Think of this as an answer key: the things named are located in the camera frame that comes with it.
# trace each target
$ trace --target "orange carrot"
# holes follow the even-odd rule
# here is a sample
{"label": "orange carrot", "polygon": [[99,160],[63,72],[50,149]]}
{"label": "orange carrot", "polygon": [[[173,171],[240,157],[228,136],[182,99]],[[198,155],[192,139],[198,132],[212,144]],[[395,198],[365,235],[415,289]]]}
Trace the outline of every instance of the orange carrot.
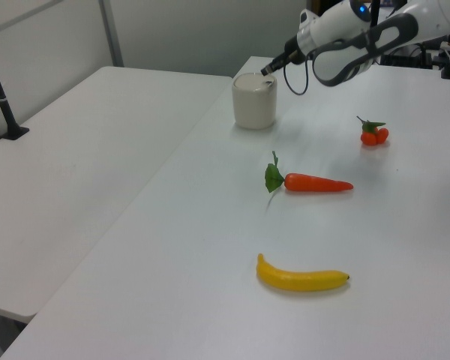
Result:
{"label": "orange carrot", "polygon": [[353,185],[345,181],[319,178],[305,174],[290,173],[285,176],[285,188],[290,191],[345,191],[352,190]]}
{"label": "orange carrot", "polygon": [[269,193],[279,188],[283,183],[289,191],[335,192],[353,189],[353,185],[349,182],[319,178],[318,176],[290,173],[284,178],[278,171],[278,157],[275,151],[272,151],[272,154],[274,164],[269,163],[265,171],[265,186]]}

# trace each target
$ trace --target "white cup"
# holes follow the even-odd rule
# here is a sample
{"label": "white cup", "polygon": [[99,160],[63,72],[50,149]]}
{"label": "white cup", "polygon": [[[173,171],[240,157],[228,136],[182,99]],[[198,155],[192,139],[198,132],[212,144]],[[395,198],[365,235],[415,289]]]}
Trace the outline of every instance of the white cup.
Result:
{"label": "white cup", "polygon": [[243,73],[232,87],[233,112],[238,126],[265,129],[273,125],[277,109],[277,79],[261,73]]}

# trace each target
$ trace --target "white table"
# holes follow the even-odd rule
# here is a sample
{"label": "white table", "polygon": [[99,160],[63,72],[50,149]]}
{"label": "white table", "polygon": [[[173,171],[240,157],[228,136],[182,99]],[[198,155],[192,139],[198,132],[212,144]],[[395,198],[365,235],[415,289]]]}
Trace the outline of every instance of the white table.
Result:
{"label": "white table", "polygon": [[[237,128],[226,88],[3,360],[450,359],[450,81],[373,66],[295,97],[277,77],[278,123]],[[362,147],[357,115],[389,144]],[[272,150],[355,189],[271,196]],[[276,291],[260,252],[351,279]]]}
{"label": "white table", "polygon": [[0,140],[1,315],[45,305],[230,81],[105,67]]}

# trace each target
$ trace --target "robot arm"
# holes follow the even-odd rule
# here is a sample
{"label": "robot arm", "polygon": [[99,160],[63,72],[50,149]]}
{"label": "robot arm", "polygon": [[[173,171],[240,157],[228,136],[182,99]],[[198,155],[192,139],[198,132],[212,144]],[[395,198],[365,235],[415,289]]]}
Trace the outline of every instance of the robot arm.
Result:
{"label": "robot arm", "polygon": [[368,9],[357,0],[342,1],[320,18],[310,11],[301,16],[298,34],[262,74],[301,64],[313,52],[316,78],[336,86],[366,71],[386,51],[450,34],[450,0],[412,0],[373,28]]}

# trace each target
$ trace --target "toy banana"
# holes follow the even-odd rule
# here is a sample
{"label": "toy banana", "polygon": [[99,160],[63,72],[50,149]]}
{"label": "toy banana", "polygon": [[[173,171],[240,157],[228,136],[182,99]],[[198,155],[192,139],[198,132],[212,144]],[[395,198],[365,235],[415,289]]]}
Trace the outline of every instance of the toy banana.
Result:
{"label": "toy banana", "polygon": [[259,253],[256,274],[272,287],[292,291],[329,290],[344,285],[350,276],[342,271],[326,270],[312,272],[293,272],[275,268],[265,261]]}

